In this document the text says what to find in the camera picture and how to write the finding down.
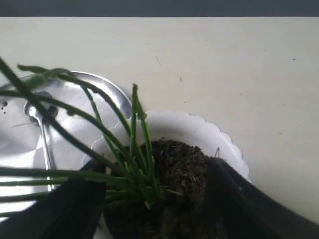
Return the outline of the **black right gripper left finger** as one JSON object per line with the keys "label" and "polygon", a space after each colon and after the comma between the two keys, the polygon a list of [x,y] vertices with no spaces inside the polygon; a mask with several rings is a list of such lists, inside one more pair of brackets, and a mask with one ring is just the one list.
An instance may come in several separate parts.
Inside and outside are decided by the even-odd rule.
{"label": "black right gripper left finger", "polygon": [[10,212],[0,224],[2,239],[91,239],[103,210],[107,178],[105,166],[90,160],[80,170],[9,168],[1,176],[32,177],[13,185],[60,184],[43,194],[2,197],[3,201],[37,200],[20,212]]}

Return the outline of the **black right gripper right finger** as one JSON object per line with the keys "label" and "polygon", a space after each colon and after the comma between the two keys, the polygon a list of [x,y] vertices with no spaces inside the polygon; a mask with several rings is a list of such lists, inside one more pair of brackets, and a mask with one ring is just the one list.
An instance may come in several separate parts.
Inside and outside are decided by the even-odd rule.
{"label": "black right gripper right finger", "polygon": [[228,239],[317,239],[318,224],[279,204],[221,158],[207,162],[203,213]]}

